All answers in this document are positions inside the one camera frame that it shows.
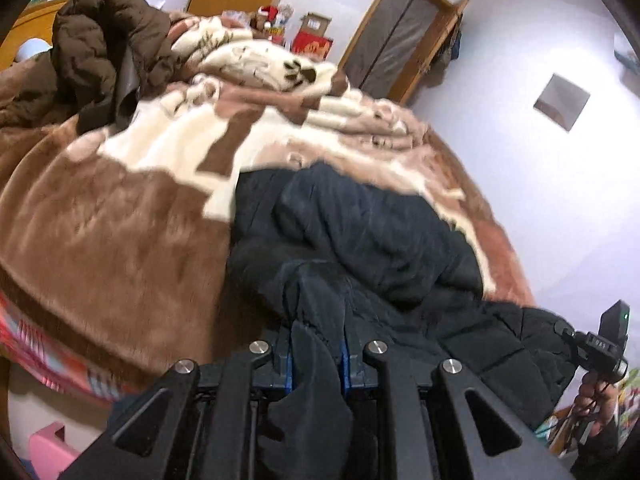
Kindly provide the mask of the person's right hand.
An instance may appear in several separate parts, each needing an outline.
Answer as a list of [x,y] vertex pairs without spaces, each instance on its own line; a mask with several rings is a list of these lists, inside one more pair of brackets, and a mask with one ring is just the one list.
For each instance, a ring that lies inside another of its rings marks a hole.
[[595,437],[613,419],[618,399],[615,384],[602,380],[596,372],[588,372],[582,378],[572,414],[578,418],[591,418],[590,437]]

